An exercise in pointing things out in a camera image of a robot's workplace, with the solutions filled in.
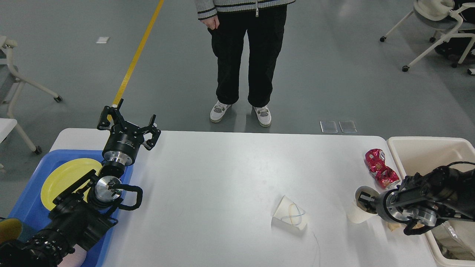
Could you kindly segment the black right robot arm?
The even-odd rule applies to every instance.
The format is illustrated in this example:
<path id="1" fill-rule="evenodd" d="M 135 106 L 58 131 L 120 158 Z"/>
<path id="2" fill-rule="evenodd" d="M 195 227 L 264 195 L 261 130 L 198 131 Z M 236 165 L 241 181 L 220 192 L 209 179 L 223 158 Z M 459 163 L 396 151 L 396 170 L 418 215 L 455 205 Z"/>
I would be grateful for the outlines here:
<path id="1" fill-rule="evenodd" d="M 439 166 L 426 175 L 406 176 L 400 185 L 382 193 L 360 187 L 359 208 L 388 223 L 405 225 L 406 235 L 421 235 L 448 220 L 474 221 L 475 173 Z"/>

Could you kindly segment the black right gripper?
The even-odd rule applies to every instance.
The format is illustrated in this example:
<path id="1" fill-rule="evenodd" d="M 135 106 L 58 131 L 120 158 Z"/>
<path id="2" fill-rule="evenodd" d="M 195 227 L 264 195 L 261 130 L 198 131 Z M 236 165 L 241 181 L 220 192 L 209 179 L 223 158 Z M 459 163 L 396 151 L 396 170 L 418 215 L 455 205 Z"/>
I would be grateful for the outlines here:
<path id="1" fill-rule="evenodd" d="M 437 213 L 435 205 L 426 202 L 396 206 L 397 189 L 381 193 L 359 192 L 357 193 L 357 206 L 362 211 L 370 214 L 378 214 L 389 223 L 409 224 L 415 220 L 416 224 L 435 226 Z"/>

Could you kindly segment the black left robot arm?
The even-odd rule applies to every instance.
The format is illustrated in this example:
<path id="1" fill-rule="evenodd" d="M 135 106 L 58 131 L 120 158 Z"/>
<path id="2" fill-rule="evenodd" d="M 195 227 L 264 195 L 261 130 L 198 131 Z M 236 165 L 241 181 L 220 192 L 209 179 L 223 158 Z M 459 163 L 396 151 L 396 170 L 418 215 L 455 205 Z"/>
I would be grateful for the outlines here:
<path id="1" fill-rule="evenodd" d="M 2 267 L 56 267 L 75 252 L 75 245 L 88 251 L 117 225 L 114 211 L 141 206 L 142 188 L 124 184 L 121 177 L 135 163 L 141 146 L 153 149 L 161 130 L 156 127 L 156 115 L 144 127 L 126 121 L 120 113 L 122 103 L 123 99 L 115 108 L 106 105 L 99 117 L 97 129 L 110 132 L 100 170 L 91 169 L 59 193 L 53 199 L 50 223 L 32 238 L 3 242 Z"/>

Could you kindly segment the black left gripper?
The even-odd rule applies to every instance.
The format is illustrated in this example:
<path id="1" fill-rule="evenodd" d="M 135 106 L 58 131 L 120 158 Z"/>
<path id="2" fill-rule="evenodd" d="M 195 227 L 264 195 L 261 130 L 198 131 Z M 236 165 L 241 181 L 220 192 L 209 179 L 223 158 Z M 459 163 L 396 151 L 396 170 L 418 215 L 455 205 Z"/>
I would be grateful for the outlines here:
<path id="1" fill-rule="evenodd" d="M 122 165 L 133 165 L 140 145 L 148 151 L 153 149 L 161 135 L 161 130 L 156 127 L 156 115 L 152 115 L 149 124 L 144 127 L 126 124 L 120 113 L 123 101 L 120 99 L 115 108 L 108 105 L 103 108 L 97 129 L 110 131 L 102 151 L 104 160 L 116 161 Z"/>

